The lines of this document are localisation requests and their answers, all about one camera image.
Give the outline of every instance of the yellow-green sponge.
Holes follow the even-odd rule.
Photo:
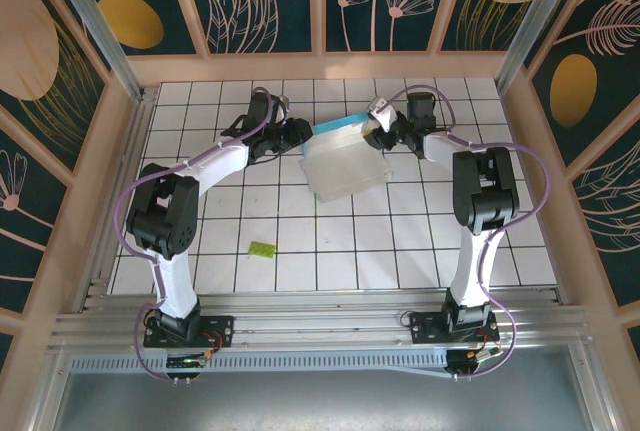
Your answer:
[[[249,254],[253,256],[262,256],[263,258],[273,258],[276,254],[276,247],[273,244],[251,241],[251,244],[249,245]]]

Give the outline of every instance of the metal base plate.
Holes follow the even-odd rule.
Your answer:
[[[217,335],[222,337],[222,347],[231,347],[233,338],[233,316],[202,316],[200,319],[200,329],[195,339],[187,343],[185,341],[176,341],[167,336],[167,334],[158,328],[156,318],[150,317],[147,321],[147,330],[144,334],[143,346],[145,348],[210,348],[211,342],[209,336],[219,342]]]
[[[482,329],[489,336],[489,340],[500,341],[496,316],[491,311],[487,318],[487,324],[483,328],[468,329],[457,333],[448,332],[443,314],[440,311],[411,313],[409,314],[409,323],[413,344],[482,343],[485,338],[479,329]]]

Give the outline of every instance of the white grid floor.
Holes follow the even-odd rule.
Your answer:
[[[292,116],[319,124],[362,112],[376,95],[388,99],[418,83],[437,85],[453,100],[458,136],[475,142],[512,140],[491,79],[164,83],[141,165],[172,165],[210,147],[246,112],[256,86],[276,95],[284,92]],[[405,108],[404,103],[396,106]],[[441,110],[438,118],[442,123]],[[199,294],[450,285],[460,226],[453,215],[449,174],[397,146],[385,156],[393,170],[391,183],[321,203],[306,184],[301,153],[298,148],[234,173],[202,197],[189,250]],[[521,210],[528,211],[531,198],[518,159],[512,157]],[[491,285],[555,285],[537,221],[507,234]],[[276,257],[249,256],[251,241],[275,244]],[[152,289],[148,264],[120,251],[110,292],[148,294]]]

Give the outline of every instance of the small green object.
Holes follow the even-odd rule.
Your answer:
[[[273,244],[251,241],[251,244],[249,245],[249,254],[253,256],[262,256],[263,258],[273,258],[276,254],[276,247]]]

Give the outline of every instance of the purple cable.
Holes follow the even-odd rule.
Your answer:
[[[451,126],[446,128],[445,132],[446,132],[447,138],[449,138],[454,143],[456,143],[456,144],[458,144],[460,146],[463,146],[463,147],[466,147],[466,148],[470,148],[470,149],[475,149],[475,150],[488,149],[488,148],[493,148],[493,147],[511,148],[511,149],[514,149],[515,151],[522,152],[522,153],[528,154],[529,156],[533,157],[538,162],[538,164],[542,168],[542,171],[544,172],[545,186],[544,186],[544,193],[542,195],[542,199],[528,213],[525,213],[523,216],[520,216],[519,218],[516,218],[513,221],[510,221],[509,223],[505,224],[504,226],[494,230],[489,235],[489,237],[487,238],[487,242],[484,244],[484,246],[482,247],[482,251],[480,252],[480,258],[478,260],[478,283],[480,284],[480,289],[482,289],[482,292],[487,296],[487,299],[489,299],[491,304],[493,304],[494,306],[496,306],[499,309],[501,309],[502,311],[504,311],[504,313],[507,315],[507,317],[511,321],[511,326],[513,328],[513,336],[511,338],[511,344],[509,345],[509,349],[507,350],[505,355],[502,357],[502,359],[500,361],[498,361],[496,364],[491,366],[489,369],[485,369],[484,371],[480,371],[480,372],[473,373],[473,374],[454,375],[454,378],[457,378],[457,377],[463,377],[463,378],[468,378],[468,379],[477,378],[479,376],[485,376],[485,375],[491,373],[492,371],[495,371],[500,366],[502,366],[511,357],[511,355],[513,354],[513,351],[514,351],[515,346],[516,346],[517,337],[518,337],[518,325],[516,324],[516,320],[513,317],[513,314],[511,314],[511,312],[506,308],[506,306],[504,306],[502,303],[500,303],[497,299],[495,299],[491,295],[491,293],[489,293],[489,291],[484,286],[484,283],[482,281],[482,268],[484,267],[484,261],[485,261],[487,252],[489,250],[489,245],[490,245],[491,241],[498,234],[500,234],[502,231],[505,231],[508,228],[511,228],[511,227],[515,226],[516,224],[518,224],[518,223],[521,223],[525,219],[529,219],[530,217],[532,217],[535,214],[537,214],[544,207],[544,205],[547,203],[547,201],[549,199],[549,195],[551,194],[551,173],[550,173],[549,168],[547,167],[546,163],[542,160],[542,158],[538,155],[538,153],[536,153],[535,151],[533,151],[530,148],[527,148],[526,146],[522,146],[522,145],[516,144],[516,143],[475,144],[475,143],[472,143],[470,141],[465,141],[464,139],[460,139],[459,137],[455,136],[453,134],[452,130],[456,126],[457,123],[456,123],[456,115],[453,112],[453,106],[451,105],[451,101],[449,101],[449,99],[439,89],[437,89],[437,88],[435,88],[433,86],[429,86],[428,84],[414,84],[413,86],[406,87],[402,91],[396,93],[391,99],[389,99],[387,104],[382,106],[382,108],[380,108],[380,110],[378,112],[382,111],[387,106],[390,106],[391,103],[393,103],[395,100],[397,100],[400,96],[402,96],[405,93],[408,93],[412,89],[428,89],[430,91],[435,91],[435,93],[440,97],[440,100],[447,105],[447,108],[449,108],[449,114],[451,115]]]
[[[137,250],[133,249],[133,247],[131,245],[129,245],[129,243],[127,243],[127,241],[125,240],[124,236],[120,232],[120,225],[118,223],[118,217],[120,216],[120,213],[122,211],[122,207],[124,206],[124,201],[127,199],[127,197],[131,193],[133,193],[135,191],[135,189],[138,186],[140,186],[140,185],[142,185],[144,183],[148,183],[149,181],[154,181],[154,180],[156,180],[158,178],[162,178],[164,176],[168,176],[168,175],[173,174],[173,173],[178,173],[180,171],[184,171],[185,169],[191,168],[192,166],[196,166],[199,163],[201,163],[202,161],[204,161],[205,159],[207,159],[209,156],[211,156],[211,155],[217,153],[218,151],[220,151],[221,149],[228,148],[228,147],[231,147],[231,146],[234,146],[234,145],[237,145],[237,144],[241,144],[243,140],[253,136],[257,132],[259,132],[262,128],[264,128],[267,125],[267,123],[269,122],[269,120],[271,119],[271,115],[273,114],[273,109],[272,109],[273,108],[273,99],[272,99],[271,94],[269,93],[269,91],[267,91],[263,87],[256,87],[253,90],[253,94],[255,94],[256,92],[263,92],[267,96],[267,115],[262,120],[262,122],[258,125],[258,127],[252,129],[248,133],[243,134],[242,136],[230,139],[229,141],[225,141],[224,143],[218,143],[217,145],[215,145],[215,146],[207,149],[203,153],[199,154],[195,158],[191,158],[186,163],[178,164],[178,165],[173,166],[173,167],[171,167],[169,169],[158,171],[157,173],[152,173],[152,174],[149,174],[148,176],[144,176],[142,178],[137,179],[136,181],[131,183],[129,186],[127,186],[126,189],[124,191],[122,191],[120,196],[118,196],[118,200],[116,201],[115,209],[113,210],[113,216],[112,216],[113,229],[115,230],[116,237],[118,238],[118,241],[120,242],[122,247],[124,249],[126,249],[132,256],[136,256],[138,258],[146,259],[148,261],[151,261],[151,263],[153,264],[153,273],[155,275],[156,282],[158,283],[158,294],[160,295],[160,298],[158,299],[158,301],[156,303],[153,303],[153,304],[152,303],[146,303],[146,304],[144,304],[140,308],[140,311],[138,311],[138,316],[136,317],[136,321],[135,321],[135,325],[134,325],[133,347],[134,347],[136,356],[138,358],[138,362],[140,363],[140,366],[142,366],[142,369],[144,369],[147,372],[147,374],[149,374],[151,377],[159,379],[161,381],[176,382],[176,381],[172,380],[171,378],[169,378],[166,375],[163,375],[163,374],[156,373],[156,372],[152,371],[145,364],[144,360],[142,359],[142,354],[140,353],[140,344],[138,343],[138,331],[140,329],[140,321],[142,319],[143,313],[145,311],[149,311],[151,309],[158,309],[160,306],[162,306],[164,304],[164,301],[166,300],[166,289],[165,289],[165,286],[164,286],[164,281],[162,279],[162,275],[160,274],[160,266],[159,266],[157,258],[155,258],[154,256],[149,256],[148,254],[142,253],[140,251],[137,251]]]

